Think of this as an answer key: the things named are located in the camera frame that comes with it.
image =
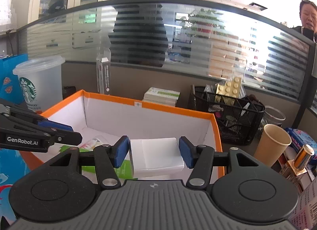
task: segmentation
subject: clear plastic container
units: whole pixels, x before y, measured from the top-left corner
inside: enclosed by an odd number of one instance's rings
[[[256,137],[258,139],[261,138],[263,133],[263,128],[265,125],[275,124],[279,127],[282,127],[282,124],[285,121],[285,119],[286,119],[286,116],[280,110],[271,106],[265,106],[265,112],[261,120],[260,126],[256,132]]]
[[[265,112],[263,120],[265,124],[275,124],[279,127],[282,127],[283,122],[285,121],[286,116],[278,109],[270,106],[265,106]]]
[[[54,55],[28,60],[13,69],[29,109],[42,113],[63,99],[61,64],[64,62],[63,57]]]

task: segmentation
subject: black jacket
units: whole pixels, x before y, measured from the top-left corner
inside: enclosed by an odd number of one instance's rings
[[[308,29],[308,28],[303,28],[302,29],[302,26],[297,26],[297,27],[294,27],[294,28],[291,28],[291,29],[294,29],[295,31],[303,34],[308,39],[315,40],[315,41],[317,40],[317,33],[314,33],[314,31],[311,30],[311,29]]]
[[[159,3],[114,5],[118,12],[111,41],[111,61],[163,66],[168,47]]]

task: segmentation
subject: woman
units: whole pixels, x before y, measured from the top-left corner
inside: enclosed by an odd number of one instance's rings
[[[302,0],[299,5],[299,16],[302,26],[293,28],[311,40],[317,40],[317,6],[309,0]]]
[[[161,4],[114,6],[118,12],[111,41],[111,61],[163,66],[168,47]]]

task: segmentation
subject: glass partition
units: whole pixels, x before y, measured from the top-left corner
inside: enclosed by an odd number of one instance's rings
[[[317,114],[317,92],[315,94],[311,109]]]
[[[210,7],[96,3],[98,8],[68,13],[73,20],[64,24],[56,24],[65,21],[62,15],[53,19],[53,27],[50,18],[19,31],[20,53],[95,62],[109,48],[112,62],[219,79],[240,76],[245,85],[298,99],[309,44],[296,38],[295,31],[293,36],[283,27],[229,12],[229,6],[215,9],[214,3],[206,3]]]

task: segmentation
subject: metal screw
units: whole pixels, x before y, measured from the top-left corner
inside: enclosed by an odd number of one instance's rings
[[[192,178],[189,180],[189,183],[192,185],[192,186],[202,186],[205,184],[205,181],[201,178]]]
[[[113,178],[107,178],[102,181],[102,184],[105,186],[115,186],[118,184],[118,181]]]

